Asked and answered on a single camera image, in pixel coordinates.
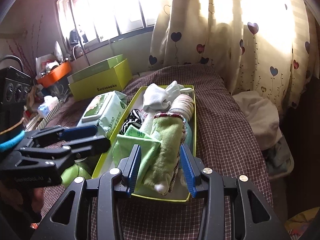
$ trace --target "black cable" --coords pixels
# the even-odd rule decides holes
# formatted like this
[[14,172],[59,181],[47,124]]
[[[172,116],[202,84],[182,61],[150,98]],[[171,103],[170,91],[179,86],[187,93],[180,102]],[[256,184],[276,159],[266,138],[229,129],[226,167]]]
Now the black cable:
[[16,57],[16,56],[13,56],[13,55],[5,55],[3,57],[0,58],[0,62],[6,60],[6,59],[13,59],[15,61],[17,61],[21,67],[21,71],[24,73],[24,67],[23,67],[23,63],[21,61],[20,58]]

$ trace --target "green box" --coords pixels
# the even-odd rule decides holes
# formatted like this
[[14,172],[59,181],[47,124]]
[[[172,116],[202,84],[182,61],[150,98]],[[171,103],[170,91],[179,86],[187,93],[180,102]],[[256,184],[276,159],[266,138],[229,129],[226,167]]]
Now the green box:
[[[193,91],[194,91],[194,87],[192,85],[183,85],[185,88],[192,88]],[[145,90],[147,89],[147,87],[141,87],[138,92],[135,94],[135,96],[133,97],[133,99],[131,100],[130,104],[128,105],[126,111],[124,112],[124,114],[122,115],[118,125],[116,126],[114,132],[112,133],[111,137],[110,137],[110,141],[111,141],[111,148],[108,152],[104,153],[101,155],[98,163],[97,163],[97,166],[93,172],[93,175],[92,175],[92,178],[98,178],[100,175],[102,175],[102,171],[101,170],[104,170],[104,171],[107,171],[109,170],[111,167],[111,163],[113,163],[112,161],[112,149],[113,149],[113,145],[114,143],[116,142],[116,137],[117,137],[117,134],[120,132],[120,129],[124,123],[124,120],[127,118],[127,116],[129,115],[129,113],[132,111],[132,109],[134,108],[137,108],[139,104],[141,104],[143,102],[143,99],[141,98],[141,94],[142,92],[144,92]],[[193,122],[190,123],[190,127],[191,129],[193,130],[193,147],[191,150],[191,152],[193,153],[194,156],[196,156],[196,127],[197,127],[197,124],[196,124],[196,97],[195,97],[195,93],[193,92],[193,101],[194,101],[194,104],[195,104],[195,109],[194,109],[194,115],[192,117],[193,119]],[[159,198],[159,197],[150,197],[150,196],[144,196],[144,195],[137,195],[137,194],[133,194],[134,196],[137,196],[137,197],[142,197],[142,198],[147,198],[147,199],[152,199],[152,200],[159,200],[159,201],[169,201],[169,202],[186,202],[189,200],[190,198],[190,193],[188,192],[188,190],[183,186],[183,189],[182,190],[185,190],[186,191],[186,195],[185,195],[185,198],[183,199],[169,199],[169,194],[167,194],[166,196],[163,196],[164,198]]]
[[69,84],[76,101],[93,98],[110,91],[122,91],[132,79],[128,59],[114,67]]
[[102,71],[113,68],[122,61],[123,61],[123,54],[108,58],[106,60],[103,60],[101,62],[94,64],[94,65],[86,67],[83,70],[80,70],[80,71],[68,76],[68,82],[69,82],[69,84],[72,84],[74,82],[80,81],[84,78],[90,77],[90,76],[98,74]]

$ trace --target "plaid bedsheet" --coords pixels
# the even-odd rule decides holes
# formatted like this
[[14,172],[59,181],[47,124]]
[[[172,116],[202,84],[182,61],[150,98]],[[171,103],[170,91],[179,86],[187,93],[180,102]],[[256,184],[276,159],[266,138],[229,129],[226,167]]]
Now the plaid bedsheet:
[[[266,165],[252,130],[237,103],[212,67],[195,64],[170,66],[133,80],[124,90],[129,99],[141,86],[151,83],[192,84],[197,107],[196,153],[206,167],[223,176],[247,175],[272,205]],[[76,125],[90,100],[70,98],[48,126]],[[62,186],[45,190],[45,215],[62,194]],[[231,238],[230,205],[225,199],[226,239]],[[132,197],[119,203],[124,239],[197,239],[203,201],[191,198],[186,204],[166,203]],[[93,201],[92,239],[96,239],[96,199]]]

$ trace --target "blue gripper pad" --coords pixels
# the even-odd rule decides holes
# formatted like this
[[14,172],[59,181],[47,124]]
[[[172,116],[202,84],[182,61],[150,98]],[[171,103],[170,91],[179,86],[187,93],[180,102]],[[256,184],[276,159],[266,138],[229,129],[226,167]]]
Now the blue gripper pad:
[[72,127],[65,129],[59,136],[59,139],[65,141],[73,141],[77,139],[94,136],[96,135],[97,131],[98,128],[95,125]]
[[184,144],[180,147],[180,162],[183,169],[184,177],[186,178],[186,183],[188,191],[193,198],[197,195],[196,181],[200,172],[196,166],[196,162],[191,154],[189,147]]
[[138,171],[140,168],[140,162],[141,162],[141,147],[139,145],[137,146],[135,145],[132,149],[131,154],[133,154],[133,151],[135,151],[135,153],[134,153],[132,165],[131,165],[129,176],[128,176],[128,190],[127,190],[128,195],[131,195],[134,192],[134,188],[136,186],[136,181],[138,177]]

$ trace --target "wet wipes package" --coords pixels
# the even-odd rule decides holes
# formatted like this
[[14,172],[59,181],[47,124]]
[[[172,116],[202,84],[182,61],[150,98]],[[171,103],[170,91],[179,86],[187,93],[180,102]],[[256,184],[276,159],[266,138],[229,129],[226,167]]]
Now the wet wipes package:
[[112,91],[96,96],[84,111],[77,127],[96,125],[97,135],[110,138],[125,109],[127,96],[118,91]]

